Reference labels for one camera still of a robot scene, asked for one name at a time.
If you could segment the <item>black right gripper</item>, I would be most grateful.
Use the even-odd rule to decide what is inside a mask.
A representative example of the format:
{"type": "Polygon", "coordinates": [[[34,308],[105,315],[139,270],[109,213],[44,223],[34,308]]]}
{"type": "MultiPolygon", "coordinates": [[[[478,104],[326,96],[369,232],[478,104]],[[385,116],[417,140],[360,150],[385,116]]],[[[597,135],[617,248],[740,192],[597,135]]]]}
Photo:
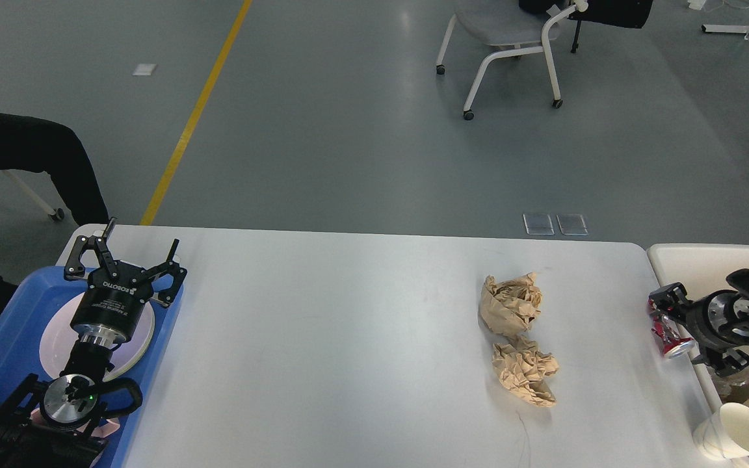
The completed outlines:
{"type": "Polygon", "coordinates": [[[698,343],[699,355],[693,364],[707,365],[717,376],[728,377],[749,367],[749,355],[736,348],[719,327],[726,323],[724,314],[734,291],[715,291],[699,300],[690,300],[681,282],[663,285],[649,296],[649,305],[657,316],[666,316],[684,326],[698,343]]]}

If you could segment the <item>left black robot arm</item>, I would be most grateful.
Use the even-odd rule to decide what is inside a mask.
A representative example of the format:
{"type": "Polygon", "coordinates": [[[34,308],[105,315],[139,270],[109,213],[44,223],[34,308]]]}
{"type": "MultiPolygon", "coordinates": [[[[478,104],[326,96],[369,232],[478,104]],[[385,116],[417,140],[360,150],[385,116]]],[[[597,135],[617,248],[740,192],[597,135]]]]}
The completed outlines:
{"type": "Polygon", "coordinates": [[[76,236],[64,266],[32,273],[0,318],[0,467],[119,467],[177,314],[187,269],[173,240],[146,268],[76,236]]]}

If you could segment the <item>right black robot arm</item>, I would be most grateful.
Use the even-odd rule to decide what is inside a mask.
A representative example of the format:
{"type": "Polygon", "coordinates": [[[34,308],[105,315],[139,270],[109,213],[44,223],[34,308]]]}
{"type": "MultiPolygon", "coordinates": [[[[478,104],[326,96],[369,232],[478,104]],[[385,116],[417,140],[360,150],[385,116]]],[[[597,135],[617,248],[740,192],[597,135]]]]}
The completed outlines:
{"type": "Polygon", "coordinates": [[[726,276],[730,289],[714,291],[699,300],[687,298],[680,282],[663,285],[649,295],[653,314],[683,326],[698,349],[693,364],[707,365],[720,377],[749,367],[749,269],[726,276]]]}

